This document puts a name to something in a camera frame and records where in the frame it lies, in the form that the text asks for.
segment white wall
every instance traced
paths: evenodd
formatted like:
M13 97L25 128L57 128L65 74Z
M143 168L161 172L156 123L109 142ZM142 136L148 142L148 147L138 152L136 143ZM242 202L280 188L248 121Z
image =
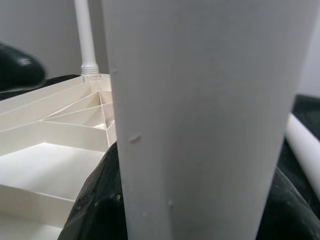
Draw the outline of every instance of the white wall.
M100 0L89 0L95 55L108 72ZM81 52L74 0L0 0L0 42L36 57L46 77L80 74Z
M298 93L320 97L320 14L313 31Z

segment white rod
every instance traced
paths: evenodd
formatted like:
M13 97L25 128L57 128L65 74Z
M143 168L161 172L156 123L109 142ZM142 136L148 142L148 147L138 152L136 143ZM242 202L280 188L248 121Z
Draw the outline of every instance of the white rod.
M290 114L286 140L320 200L320 142L293 114Z
M253 240L316 0L104 0L129 240Z
M91 29L88 0L74 0L82 55L81 75L99 74Z

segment white pipe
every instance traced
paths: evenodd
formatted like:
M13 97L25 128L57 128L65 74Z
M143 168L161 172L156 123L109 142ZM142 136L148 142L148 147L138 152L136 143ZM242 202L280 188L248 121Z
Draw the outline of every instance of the white pipe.
M104 0L129 240L253 240L317 0Z
M293 114L290 114L286 140L320 200L320 142Z
M82 55L81 75L99 74L91 29L88 0L74 0Z

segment white plastic tube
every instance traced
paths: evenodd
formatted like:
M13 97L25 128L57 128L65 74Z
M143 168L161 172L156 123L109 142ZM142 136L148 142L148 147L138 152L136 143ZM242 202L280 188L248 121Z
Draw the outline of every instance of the white plastic tube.
M99 74L91 29L88 0L74 0L82 55L81 75Z
M253 240L317 0L104 0L129 240Z
M320 142L293 114L286 132L288 141L303 172L320 200Z

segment white cylinder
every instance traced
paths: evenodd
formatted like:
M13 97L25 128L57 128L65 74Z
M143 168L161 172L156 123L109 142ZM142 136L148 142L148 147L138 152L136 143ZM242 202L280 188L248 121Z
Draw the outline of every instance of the white cylinder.
M81 75L99 74L92 36L88 0L74 0L82 55Z
M253 240L317 0L104 0L129 240Z
M320 142L293 114L286 127L288 141L303 172L320 200Z

